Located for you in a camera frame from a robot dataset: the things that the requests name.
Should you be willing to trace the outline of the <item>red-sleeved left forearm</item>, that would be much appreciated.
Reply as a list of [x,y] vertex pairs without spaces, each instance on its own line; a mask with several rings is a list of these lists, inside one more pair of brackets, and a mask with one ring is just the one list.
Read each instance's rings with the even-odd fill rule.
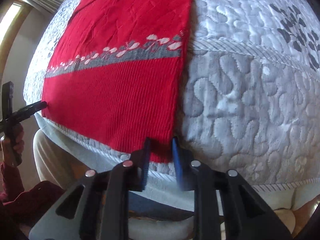
[[1,173],[1,226],[4,227],[19,224],[34,226],[65,192],[46,180],[26,191],[18,168],[5,163],[1,164]]

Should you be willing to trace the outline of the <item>person's left hand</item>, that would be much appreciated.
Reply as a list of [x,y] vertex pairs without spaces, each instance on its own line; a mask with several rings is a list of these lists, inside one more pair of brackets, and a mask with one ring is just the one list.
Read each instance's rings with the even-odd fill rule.
[[10,167],[18,167],[21,164],[20,159],[24,150],[23,136],[23,126],[17,124],[12,129],[12,136],[1,137],[3,162]]

